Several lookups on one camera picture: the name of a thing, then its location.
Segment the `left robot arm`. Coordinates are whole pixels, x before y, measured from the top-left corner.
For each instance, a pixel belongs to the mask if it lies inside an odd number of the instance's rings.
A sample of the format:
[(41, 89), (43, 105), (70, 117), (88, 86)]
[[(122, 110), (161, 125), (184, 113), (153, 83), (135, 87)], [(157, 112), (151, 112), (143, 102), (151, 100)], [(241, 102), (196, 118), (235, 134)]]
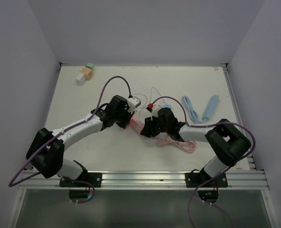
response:
[(92, 110), (81, 120), (56, 130), (39, 130), (27, 152), (26, 159), (46, 179), (58, 175), (70, 178), (74, 185), (86, 184), (87, 170), (77, 161), (64, 158), (64, 152), (83, 138), (112, 127), (125, 128), (141, 104), (137, 97), (115, 95), (109, 103)]

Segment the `pink power strip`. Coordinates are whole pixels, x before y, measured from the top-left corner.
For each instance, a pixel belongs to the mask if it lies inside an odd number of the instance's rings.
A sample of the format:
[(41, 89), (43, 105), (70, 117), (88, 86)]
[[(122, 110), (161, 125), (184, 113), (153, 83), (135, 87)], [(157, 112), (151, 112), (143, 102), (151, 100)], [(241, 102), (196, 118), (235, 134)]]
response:
[(132, 117), (130, 119), (129, 127), (132, 127), (135, 131), (140, 133), (144, 127), (144, 124), (142, 124), (138, 118)]

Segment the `blue power strip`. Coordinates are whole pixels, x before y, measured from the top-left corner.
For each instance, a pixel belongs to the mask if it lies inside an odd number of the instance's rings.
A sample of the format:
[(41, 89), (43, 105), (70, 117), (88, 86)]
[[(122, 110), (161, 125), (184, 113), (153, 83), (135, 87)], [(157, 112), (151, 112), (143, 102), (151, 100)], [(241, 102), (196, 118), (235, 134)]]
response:
[(205, 122), (205, 121), (208, 121), (209, 119), (211, 119), (214, 111), (215, 111), (215, 108), (218, 104), (218, 101), (219, 101), (219, 96), (218, 95), (213, 95), (210, 97), (207, 105), (206, 105), (206, 108), (204, 110), (204, 113), (202, 115), (202, 120)]

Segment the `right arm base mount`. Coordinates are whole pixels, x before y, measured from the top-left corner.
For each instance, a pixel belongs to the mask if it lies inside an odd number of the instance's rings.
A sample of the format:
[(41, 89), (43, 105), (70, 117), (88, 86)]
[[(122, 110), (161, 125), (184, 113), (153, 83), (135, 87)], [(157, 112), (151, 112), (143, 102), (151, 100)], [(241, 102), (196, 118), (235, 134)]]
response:
[[(196, 188), (205, 181), (208, 181), (209, 179), (211, 179), (211, 177), (208, 176), (203, 170), (199, 171), (197, 169), (194, 169), (190, 172), (185, 173), (185, 182), (187, 188)], [(222, 174), (221, 176), (211, 180), (209, 183), (203, 186), (203, 188), (215, 187), (228, 187), (227, 177), (225, 174)]]

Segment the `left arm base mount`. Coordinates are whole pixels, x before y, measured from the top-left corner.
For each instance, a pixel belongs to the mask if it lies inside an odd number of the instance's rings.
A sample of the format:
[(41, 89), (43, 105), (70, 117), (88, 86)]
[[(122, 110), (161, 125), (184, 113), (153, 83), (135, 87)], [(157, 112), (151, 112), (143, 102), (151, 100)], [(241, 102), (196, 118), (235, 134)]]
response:
[(60, 187), (81, 188), (89, 187), (100, 188), (103, 180), (101, 172), (84, 172), (76, 180), (62, 177), (59, 183)]

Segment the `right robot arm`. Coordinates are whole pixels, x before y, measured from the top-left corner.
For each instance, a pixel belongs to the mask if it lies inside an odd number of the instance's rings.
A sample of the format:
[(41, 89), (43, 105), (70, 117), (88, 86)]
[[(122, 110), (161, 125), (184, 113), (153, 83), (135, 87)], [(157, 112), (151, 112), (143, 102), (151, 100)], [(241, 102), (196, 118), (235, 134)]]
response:
[(248, 138), (227, 119), (221, 119), (210, 126), (188, 125), (180, 122), (170, 108), (161, 108), (153, 117), (145, 119), (140, 132), (147, 138), (166, 133), (176, 142), (199, 141), (208, 143), (215, 156), (199, 172), (204, 186), (212, 186), (217, 175), (234, 167), (251, 148)]

